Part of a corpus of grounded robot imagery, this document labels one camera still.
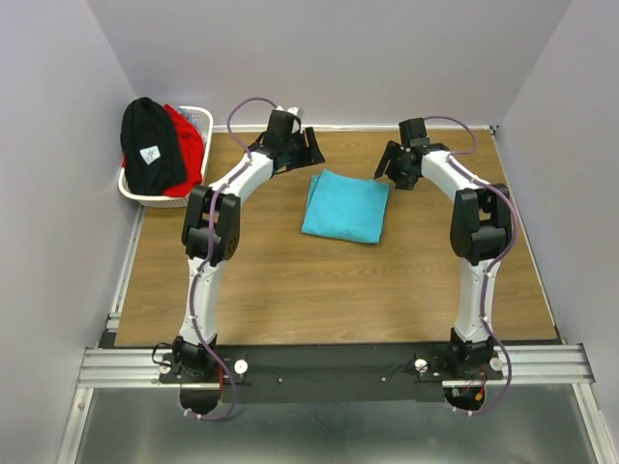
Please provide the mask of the cyan t shirt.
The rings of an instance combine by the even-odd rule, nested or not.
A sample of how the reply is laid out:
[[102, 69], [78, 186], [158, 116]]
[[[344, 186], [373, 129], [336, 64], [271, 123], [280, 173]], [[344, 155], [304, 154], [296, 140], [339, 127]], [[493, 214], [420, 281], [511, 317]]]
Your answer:
[[377, 245], [389, 194], [388, 185], [325, 169], [310, 180], [301, 231], [316, 237]]

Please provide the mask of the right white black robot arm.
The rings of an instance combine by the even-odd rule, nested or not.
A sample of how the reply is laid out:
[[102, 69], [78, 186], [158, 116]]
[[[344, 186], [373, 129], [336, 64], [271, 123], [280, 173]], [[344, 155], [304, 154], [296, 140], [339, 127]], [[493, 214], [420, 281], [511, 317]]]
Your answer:
[[398, 124], [400, 141], [390, 141], [376, 167], [397, 189], [413, 189], [424, 178], [453, 202], [449, 238], [460, 259], [460, 297], [455, 325], [440, 366], [465, 375], [488, 364], [495, 335], [491, 313], [497, 272], [514, 246], [514, 205], [503, 184], [491, 184], [464, 167], [442, 143], [427, 135], [426, 120]]

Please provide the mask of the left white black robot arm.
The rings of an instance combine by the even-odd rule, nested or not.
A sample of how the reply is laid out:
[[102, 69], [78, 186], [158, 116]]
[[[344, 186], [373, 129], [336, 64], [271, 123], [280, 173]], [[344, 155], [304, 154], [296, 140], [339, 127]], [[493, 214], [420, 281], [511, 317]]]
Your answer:
[[230, 171], [189, 195], [182, 244], [190, 282], [172, 353], [174, 362], [194, 375], [206, 376], [221, 365], [214, 354], [217, 305], [225, 265], [240, 244], [243, 203], [274, 176], [325, 161], [313, 128], [302, 126], [298, 107], [276, 107], [266, 130], [243, 150]]

